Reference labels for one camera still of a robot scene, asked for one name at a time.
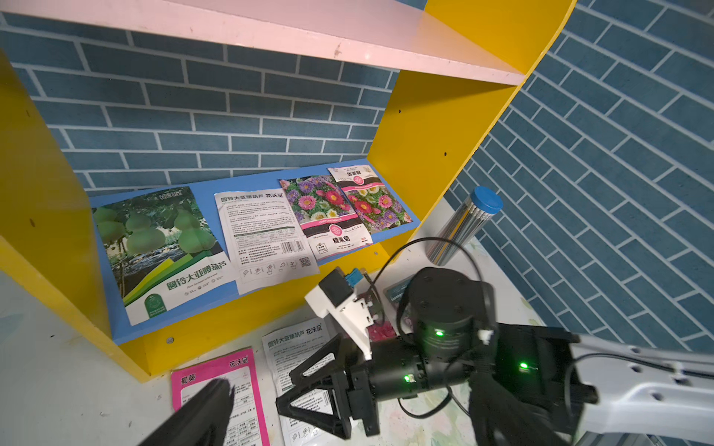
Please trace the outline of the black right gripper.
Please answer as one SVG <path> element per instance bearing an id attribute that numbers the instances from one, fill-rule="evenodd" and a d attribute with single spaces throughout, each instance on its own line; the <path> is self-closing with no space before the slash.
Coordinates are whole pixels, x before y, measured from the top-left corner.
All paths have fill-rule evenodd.
<path id="1" fill-rule="evenodd" d="M 424 390 L 424 362 L 415 346 L 400 339 L 379 341 L 371 360 L 359 359 L 360 349 L 351 338 L 333 336 L 290 372 L 294 388 L 276 399 L 278 414 L 342 440 L 351 438 L 351 418 L 363 423 L 366 436 L 379 435 L 377 404 L 418 396 Z M 328 393 L 333 414 L 293 404 L 314 390 Z"/>

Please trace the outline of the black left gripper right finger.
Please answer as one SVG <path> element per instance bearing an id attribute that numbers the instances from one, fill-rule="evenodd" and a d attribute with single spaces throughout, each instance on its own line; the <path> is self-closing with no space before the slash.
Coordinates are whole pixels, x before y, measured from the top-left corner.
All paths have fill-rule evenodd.
<path id="1" fill-rule="evenodd" d="M 498 431 L 509 445 L 567 445 L 492 375 L 472 372 L 469 413 L 478 445 L 498 445 Z"/>

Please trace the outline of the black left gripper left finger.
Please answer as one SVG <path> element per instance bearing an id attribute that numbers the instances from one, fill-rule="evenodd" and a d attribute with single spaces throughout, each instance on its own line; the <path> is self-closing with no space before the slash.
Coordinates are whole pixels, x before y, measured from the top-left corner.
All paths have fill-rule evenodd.
<path id="1" fill-rule="evenodd" d="M 221 446 L 233 408 L 234 388 L 226 379 L 214 379 L 139 445 Z"/>

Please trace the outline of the pink back seed packet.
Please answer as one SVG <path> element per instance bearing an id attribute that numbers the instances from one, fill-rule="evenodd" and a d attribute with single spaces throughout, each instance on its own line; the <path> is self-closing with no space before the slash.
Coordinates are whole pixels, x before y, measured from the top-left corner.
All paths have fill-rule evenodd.
<path id="1" fill-rule="evenodd" d="M 170 376 L 174 411 L 197 426 L 198 445 L 268 445 L 255 354 L 241 349 Z"/>

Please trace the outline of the mixed aster flower seed packet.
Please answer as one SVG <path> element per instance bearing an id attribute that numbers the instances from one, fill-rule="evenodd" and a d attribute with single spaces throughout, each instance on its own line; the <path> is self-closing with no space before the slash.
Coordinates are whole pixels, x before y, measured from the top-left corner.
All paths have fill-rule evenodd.
<path id="1" fill-rule="evenodd" d="M 370 165 L 330 167 L 328 172 L 371 235 L 412 222 L 405 206 Z"/>

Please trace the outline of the pink hollyhock seed packet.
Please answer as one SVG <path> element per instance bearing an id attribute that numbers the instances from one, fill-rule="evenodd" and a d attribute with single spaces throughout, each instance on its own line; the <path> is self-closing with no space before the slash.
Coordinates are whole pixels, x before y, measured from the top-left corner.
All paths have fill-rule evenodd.
<path id="1" fill-rule="evenodd" d="M 376 343 L 383 340 L 394 339 L 397 336 L 395 329 L 389 321 L 375 323 L 367 329 L 369 340 Z"/>

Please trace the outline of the purple flower seed packet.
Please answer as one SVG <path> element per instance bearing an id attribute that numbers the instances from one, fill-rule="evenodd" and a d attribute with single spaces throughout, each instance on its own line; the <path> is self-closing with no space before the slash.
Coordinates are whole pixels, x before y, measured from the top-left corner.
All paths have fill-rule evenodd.
<path id="1" fill-rule="evenodd" d="M 403 280 L 396 282 L 395 284 L 389 285 L 383 290 L 384 297 L 388 299 L 392 306 L 397 307 L 399 305 L 403 293 L 405 293 L 405 290 L 407 286 L 409 286 L 412 279 L 413 275 L 407 276 Z"/>

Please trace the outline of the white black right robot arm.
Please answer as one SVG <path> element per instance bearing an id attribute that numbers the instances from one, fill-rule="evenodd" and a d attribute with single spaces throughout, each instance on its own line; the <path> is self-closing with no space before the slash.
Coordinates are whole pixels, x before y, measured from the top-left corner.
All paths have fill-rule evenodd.
<path id="1" fill-rule="evenodd" d="M 460 384 L 481 445 L 563 445 L 580 431 L 713 440 L 713 359 L 646 349 L 561 328 L 499 323 L 490 284 L 451 269 L 408 280 L 398 308 L 412 327 L 374 341 L 362 271 L 335 269 L 306 299 L 341 326 L 290 373 L 281 416 L 347 440 L 377 406 Z"/>

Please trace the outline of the white text packet lower shelf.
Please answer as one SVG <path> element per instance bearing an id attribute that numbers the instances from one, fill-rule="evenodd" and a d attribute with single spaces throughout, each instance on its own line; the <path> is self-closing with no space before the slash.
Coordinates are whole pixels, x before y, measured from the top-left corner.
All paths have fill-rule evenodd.
<path id="1" fill-rule="evenodd" d="M 283 190 L 228 191 L 215 201 L 240 295 L 319 272 Z"/>

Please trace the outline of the pink aster seed packet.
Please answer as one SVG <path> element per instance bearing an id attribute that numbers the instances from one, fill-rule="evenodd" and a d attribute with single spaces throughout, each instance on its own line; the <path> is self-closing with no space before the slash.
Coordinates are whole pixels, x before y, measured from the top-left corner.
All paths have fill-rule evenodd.
<path id="1" fill-rule="evenodd" d="M 323 261 L 373 243 L 371 234 L 332 176 L 279 180 L 314 256 Z"/>

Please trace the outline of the yellow wooden shelf unit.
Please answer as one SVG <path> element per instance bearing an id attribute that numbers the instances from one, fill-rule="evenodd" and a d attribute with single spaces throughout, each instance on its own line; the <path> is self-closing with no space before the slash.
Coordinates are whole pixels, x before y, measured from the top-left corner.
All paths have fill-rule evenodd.
<path id="1" fill-rule="evenodd" d="M 570 18 L 572 1 L 5 1 L 1 269 L 139 381 L 295 310 L 302 279 L 126 326 L 91 206 L 371 163 L 416 235 Z"/>

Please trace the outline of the green gourd seed packet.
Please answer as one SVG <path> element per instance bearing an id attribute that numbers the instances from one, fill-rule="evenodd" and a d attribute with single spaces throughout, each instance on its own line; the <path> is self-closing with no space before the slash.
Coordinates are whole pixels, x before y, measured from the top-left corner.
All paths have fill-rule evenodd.
<path id="1" fill-rule="evenodd" d="M 121 308 L 136 326 L 234 280 L 234 270 L 189 187 L 93 209 Z"/>

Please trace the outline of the clear pencil tube blue lid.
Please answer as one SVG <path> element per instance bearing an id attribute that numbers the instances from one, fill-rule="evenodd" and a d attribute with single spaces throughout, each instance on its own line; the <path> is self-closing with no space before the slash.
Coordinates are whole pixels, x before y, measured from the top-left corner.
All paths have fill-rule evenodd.
<path id="1" fill-rule="evenodd" d="M 474 188 L 435 240 L 427 243 L 428 260 L 438 267 L 445 266 L 459 247 L 465 246 L 503 206 L 501 197 L 491 189 L 485 186 Z"/>

